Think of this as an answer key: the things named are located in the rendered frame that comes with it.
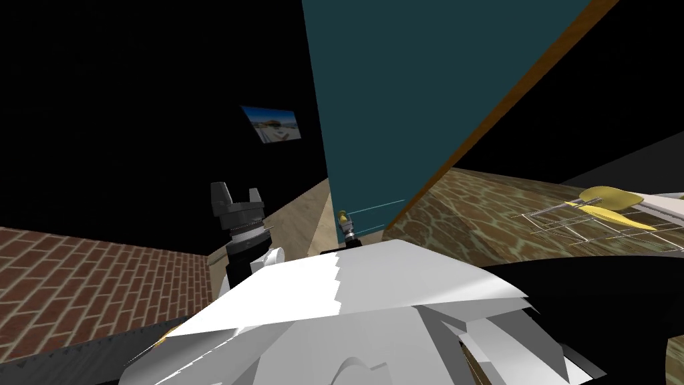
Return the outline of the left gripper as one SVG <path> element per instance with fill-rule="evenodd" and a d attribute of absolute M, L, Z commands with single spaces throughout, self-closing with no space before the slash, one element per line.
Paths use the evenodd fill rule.
<path fill-rule="evenodd" d="M 248 190 L 250 202 L 232 203 L 232 197 L 224 182 L 210 184 L 210 202 L 213 216 L 220 219 L 222 230 L 235 229 L 263 221 L 264 203 L 257 188 Z"/>

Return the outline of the framed landscape wall picture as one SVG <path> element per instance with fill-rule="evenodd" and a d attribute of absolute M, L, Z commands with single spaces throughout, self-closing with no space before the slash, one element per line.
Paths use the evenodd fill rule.
<path fill-rule="evenodd" d="M 262 143 L 270 144 L 301 139 L 295 113 L 290 110 L 241 106 Z"/>

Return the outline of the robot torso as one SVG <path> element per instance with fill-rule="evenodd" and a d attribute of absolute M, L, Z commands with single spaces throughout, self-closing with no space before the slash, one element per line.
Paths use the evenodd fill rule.
<path fill-rule="evenodd" d="M 119 385 L 581 385 L 603 370 L 486 270 L 392 240 L 252 275 L 124 370 Z"/>

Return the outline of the teal door leaf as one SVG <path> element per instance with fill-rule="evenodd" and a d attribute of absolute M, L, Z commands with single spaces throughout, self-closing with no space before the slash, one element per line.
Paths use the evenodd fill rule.
<path fill-rule="evenodd" d="M 380 231 L 590 0 L 302 0 L 333 208 Z"/>

